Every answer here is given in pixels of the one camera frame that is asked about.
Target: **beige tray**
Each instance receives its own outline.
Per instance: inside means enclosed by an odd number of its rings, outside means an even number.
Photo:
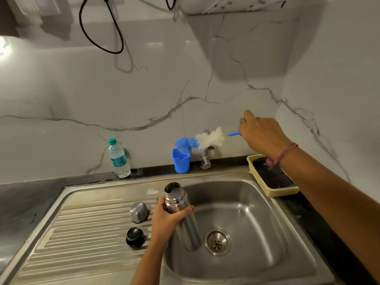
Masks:
[[[265,184],[264,180],[260,177],[259,173],[256,171],[256,169],[254,168],[254,165],[252,164],[254,160],[258,158],[262,158],[262,157],[265,157],[265,156],[262,154],[251,155],[247,157],[247,161],[248,161],[249,169],[251,170],[252,175],[255,177],[256,181],[259,183],[265,195],[272,198],[272,197],[297,194],[299,192],[298,186],[272,189],[272,188],[269,188],[267,184]]]

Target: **plastic water bottle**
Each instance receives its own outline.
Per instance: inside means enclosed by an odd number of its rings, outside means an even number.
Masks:
[[[108,148],[109,156],[111,157],[112,164],[115,167],[117,177],[125,178],[131,174],[131,169],[126,163],[124,149],[120,146],[115,138],[108,140],[110,147]]]

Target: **ribbed drainboard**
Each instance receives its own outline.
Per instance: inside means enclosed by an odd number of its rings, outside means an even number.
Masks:
[[[150,211],[142,224],[134,224],[130,218],[130,207],[137,201],[144,202]],[[150,241],[151,211],[156,202],[157,198],[146,198],[62,207],[19,271],[18,283],[31,278],[47,281],[68,273],[77,273],[78,277],[95,269],[97,273],[106,273],[135,266]],[[130,249],[125,242],[128,229],[134,226],[147,236],[139,250]]]

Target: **hand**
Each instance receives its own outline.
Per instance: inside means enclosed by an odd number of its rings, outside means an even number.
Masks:
[[[189,215],[194,210],[194,206],[191,205],[177,213],[170,214],[164,210],[166,208],[165,196],[161,196],[159,202],[153,210],[152,241],[166,244],[176,229],[178,222]]]
[[[254,117],[250,110],[244,112],[239,129],[249,147],[272,160],[292,144],[275,119]]]

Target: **power socket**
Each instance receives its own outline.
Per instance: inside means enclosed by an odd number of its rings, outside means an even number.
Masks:
[[[114,4],[124,4],[124,0],[113,0],[113,3]],[[104,0],[88,0],[87,4],[88,5],[93,5],[93,6],[103,5],[104,4]]]

